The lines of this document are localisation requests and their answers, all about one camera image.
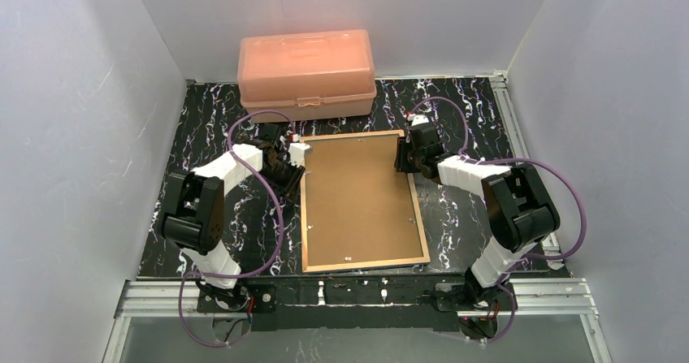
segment box latch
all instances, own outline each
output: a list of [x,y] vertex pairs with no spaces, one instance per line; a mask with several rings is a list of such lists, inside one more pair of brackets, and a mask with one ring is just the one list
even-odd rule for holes
[[322,103],[323,103],[323,99],[321,97],[298,97],[297,98],[297,106],[299,106],[299,107],[320,106]]

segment red wire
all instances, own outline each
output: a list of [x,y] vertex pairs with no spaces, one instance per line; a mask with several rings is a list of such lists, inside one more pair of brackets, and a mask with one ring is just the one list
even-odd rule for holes
[[496,301],[496,312],[493,314],[493,318],[497,318],[498,312],[500,312],[500,302]]

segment box lid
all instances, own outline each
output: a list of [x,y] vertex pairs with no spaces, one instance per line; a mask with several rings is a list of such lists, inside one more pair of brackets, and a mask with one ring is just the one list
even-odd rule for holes
[[251,37],[241,42],[242,104],[370,94],[375,69],[366,30]]

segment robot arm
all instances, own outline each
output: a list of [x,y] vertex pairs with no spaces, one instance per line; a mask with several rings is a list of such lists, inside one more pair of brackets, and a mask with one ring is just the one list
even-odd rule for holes
[[438,184],[482,197],[493,236],[465,273],[465,298],[474,304],[495,291],[505,272],[560,226],[560,216],[535,167],[479,164],[447,153],[425,115],[409,115],[407,137],[397,141],[395,168],[420,172]]
[[[258,171],[278,195],[294,202],[304,174],[304,155],[309,146],[290,143],[288,162],[280,151],[278,125],[264,124],[258,136],[233,146],[237,157]],[[202,274],[239,274],[222,241],[225,196],[251,172],[226,152],[192,171],[175,171],[168,176],[162,200],[158,231],[189,256]],[[232,289],[236,279],[206,278],[208,284]]]

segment glass panel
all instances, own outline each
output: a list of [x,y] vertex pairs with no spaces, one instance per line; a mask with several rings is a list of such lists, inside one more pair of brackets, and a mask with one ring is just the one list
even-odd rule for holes
[[[507,317],[500,317],[506,322]],[[215,341],[209,318],[188,320],[196,334]],[[220,324],[216,325],[220,333]],[[579,316],[518,316],[503,339],[482,349],[425,329],[300,329],[254,332],[232,348],[191,340],[178,318],[133,318],[122,362],[197,361],[528,361],[593,362]]]

